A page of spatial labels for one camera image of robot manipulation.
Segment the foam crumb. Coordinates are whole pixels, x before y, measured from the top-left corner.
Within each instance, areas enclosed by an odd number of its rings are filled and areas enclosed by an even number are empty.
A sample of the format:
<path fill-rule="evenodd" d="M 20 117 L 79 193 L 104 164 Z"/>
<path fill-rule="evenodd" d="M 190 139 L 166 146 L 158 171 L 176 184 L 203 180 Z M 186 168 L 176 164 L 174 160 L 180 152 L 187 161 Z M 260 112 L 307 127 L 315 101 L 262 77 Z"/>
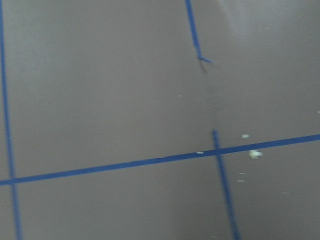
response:
<path fill-rule="evenodd" d="M 259 157 L 263 156 L 263 153 L 258 151 L 257 149 L 252 149 L 252 150 L 249 150 L 248 156 L 251 159 L 258 159 Z"/>

